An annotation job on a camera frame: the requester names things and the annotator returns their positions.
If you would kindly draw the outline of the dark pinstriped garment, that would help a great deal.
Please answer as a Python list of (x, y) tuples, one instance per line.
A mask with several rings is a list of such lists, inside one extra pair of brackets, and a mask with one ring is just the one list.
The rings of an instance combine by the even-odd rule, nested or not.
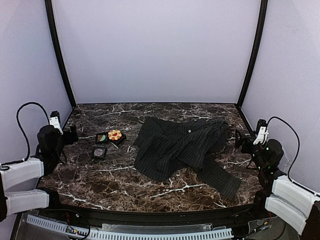
[(211, 156), (225, 147), (228, 136), (229, 125), (220, 117), (181, 123), (149, 117), (134, 142), (138, 146), (134, 167), (160, 182), (190, 167), (204, 183), (231, 200), (241, 180)]

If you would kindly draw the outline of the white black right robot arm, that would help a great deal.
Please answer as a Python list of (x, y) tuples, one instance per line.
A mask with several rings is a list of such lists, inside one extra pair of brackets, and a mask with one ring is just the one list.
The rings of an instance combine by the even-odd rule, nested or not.
[(251, 156), (258, 171), (262, 189), (254, 197), (250, 214), (258, 218), (266, 212), (273, 213), (294, 228), (303, 240), (320, 238), (320, 195), (290, 180), (279, 170), (284, 155), (281, 143), (267, 139), (259, 133), (256, 139), (235, 131), (235, 148)]

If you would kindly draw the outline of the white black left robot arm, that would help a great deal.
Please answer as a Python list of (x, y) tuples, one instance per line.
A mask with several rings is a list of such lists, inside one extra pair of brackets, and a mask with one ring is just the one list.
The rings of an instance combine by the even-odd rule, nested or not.
[(36, 154), (27, 160), (14, 161), (0, 166), (0, 220), (34, 209), (58, 209), (60, 197), (48, 188), (10, 191), (29, 180), (38, 180), (55, 170), (64, 155), (64, 147), (79, 140), (77, 128), (60, 131), (53, 125), (43, 126), (38, 134)]

